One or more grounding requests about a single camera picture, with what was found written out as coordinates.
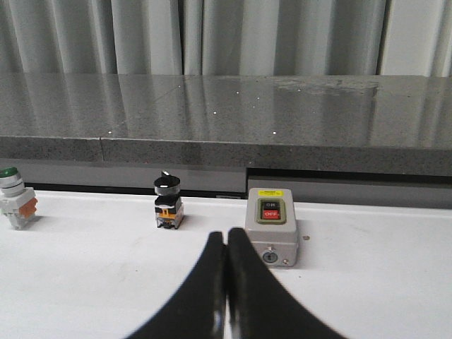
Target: white table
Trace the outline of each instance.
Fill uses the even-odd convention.
[[[208,233],[227,235],[246,213],[246,201],[184,198],[181,228],[164,230],[152,196],[37,198],[26,230],[0,216],[2,338],[124,337],[179,287]],[[272,272],[305,307],[349,338],[452,338],[452,210],[295,212],[309,240],[294,268]]]

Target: push button switch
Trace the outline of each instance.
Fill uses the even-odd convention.
[[[264,220],[279,220],[280,215],[280,202],[264,200],[262,203],[262,216]]]
[[[257,200],[256,222],[264,225],[284,224],[286,222],[284,200],[280,198],[259,198]]]

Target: white curtain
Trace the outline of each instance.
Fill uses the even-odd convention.
[[[0,0],[0,71],[448,76],[452,0]]]

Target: green push button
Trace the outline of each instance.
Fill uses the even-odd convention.
[[[2,169],[0,171],[0,178],[7,178],[7,177],[12,177],[13,175],[17,174],[18,170],[15,167],[8,167],[5,169]]]

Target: granite countertop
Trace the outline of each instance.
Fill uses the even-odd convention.
[[[0,157],[452,175],[452,79],[0,73]]]

